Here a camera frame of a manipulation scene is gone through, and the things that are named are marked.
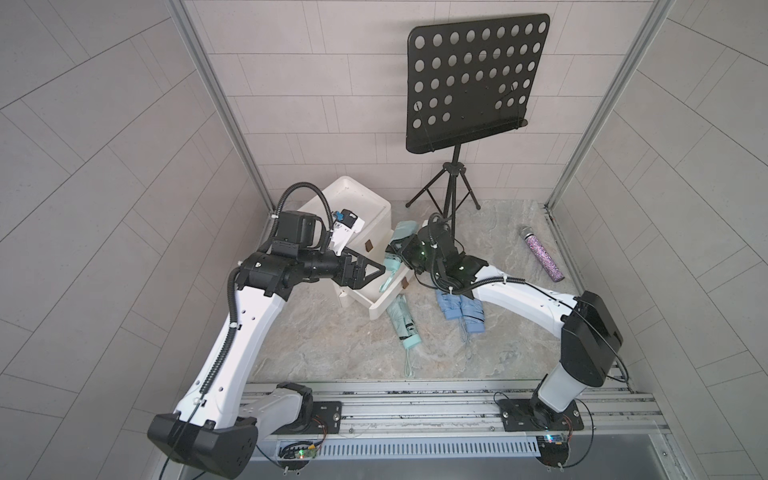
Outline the mint green umbrella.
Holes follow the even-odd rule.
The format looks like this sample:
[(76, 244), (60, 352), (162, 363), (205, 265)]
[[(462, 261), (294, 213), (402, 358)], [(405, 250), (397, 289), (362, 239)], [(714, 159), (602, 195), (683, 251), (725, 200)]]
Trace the mint green umbrella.
[(398, 295), (387, 307), (386, 312), (405, 350), (410, 350), (422, 342), (404, 295)]
[(406, 241), (417, 233), (419, 224), (414, 220), (400, 221), (391, 236), (390, 242), (385, 249), (384, 266), (386, 267), (387, 278), (379, 288), (381, 293), (385, 292), (393, 282), (397, 271), (403, 263), (401, 255)]

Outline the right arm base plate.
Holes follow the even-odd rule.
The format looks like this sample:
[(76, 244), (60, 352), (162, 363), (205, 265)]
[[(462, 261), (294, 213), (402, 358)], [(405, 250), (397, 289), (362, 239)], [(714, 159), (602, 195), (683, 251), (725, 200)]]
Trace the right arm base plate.
[(505, 432), (566, 432), (582, 431), (582, 412), (575, 400), (568, 407), (557, 412), (538, 399), (508, 398), (504, 395), (494, 399), (498, 407)]

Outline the white three-drawer cabinet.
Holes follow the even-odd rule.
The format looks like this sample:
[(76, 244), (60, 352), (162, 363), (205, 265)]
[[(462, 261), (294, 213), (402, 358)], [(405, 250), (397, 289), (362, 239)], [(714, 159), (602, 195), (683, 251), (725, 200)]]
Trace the white three-drawer cabinet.
[(303, 229), (308, 244), (300, 248), (298, 257), (301, 281), (312, 283), (320, 280), (307, 279), (305, 265), (313, 252), (333, 252), (330, 247), (332, 213), (342, 209), (351, 210), (365, 221), (362, 231), (351, 238), (343, 252), (351, 248), (382, 264), (384, 237), (391, 225), (391, 206), (388, 201), (349, 176), (338, 178), (324, 189), (309, 182), (300, 182), (295, 185), (295, 189), (313, 194), (299, 210), (301, 214), (309, 216), (309, 225)]

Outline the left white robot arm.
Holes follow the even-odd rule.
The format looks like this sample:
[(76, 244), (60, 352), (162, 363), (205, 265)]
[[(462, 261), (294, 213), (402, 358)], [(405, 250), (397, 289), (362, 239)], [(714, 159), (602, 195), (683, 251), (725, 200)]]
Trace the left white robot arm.
[(360, 290), (384, 266), (349, 247), (374, 216), (370, 197), (326, 194), (310, 182), (289, 186), (258, 249), (227, 277), (228, 314), (200, 373), (175, 409), (158, 414), (148, 439), (177, 462), (228, 479), (239, 476), (260, 441), (316, 423), (310, 388), (291, 382), (248, 405), (241, 399), (267, 333), (295, 286), (330, 279)]

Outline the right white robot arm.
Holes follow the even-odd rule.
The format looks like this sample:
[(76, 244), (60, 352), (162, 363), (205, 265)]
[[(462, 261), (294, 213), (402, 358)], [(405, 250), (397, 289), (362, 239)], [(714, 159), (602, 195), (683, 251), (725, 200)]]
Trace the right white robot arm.
[(426, 273), (445, 316), (467, 331), (482, 323), (493, 304), (521, 316), (560, 342), (560, 360), (523, 404), (503, 400), (502, 412), (533, 430), (578, 429), (577, 398), (604, 385), (613, 366), (622, 367), (623, 338), (603, 299), (584, 291), (573, 296), (508, 275), (486, 260), (459, 250), (448, 222), (434, 213), (423, 224), (404, 222), (388, 247), (415, 274)]

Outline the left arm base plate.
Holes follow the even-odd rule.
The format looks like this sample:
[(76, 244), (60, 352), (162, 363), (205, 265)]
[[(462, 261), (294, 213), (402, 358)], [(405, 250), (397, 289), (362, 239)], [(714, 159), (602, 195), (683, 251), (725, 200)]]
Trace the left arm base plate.
[(313, 404), (309, 423), (301, 429), (287, 430), (289, 435), (338, 434), (342, 419), (343, 403), (339, 401), (319, 401)]

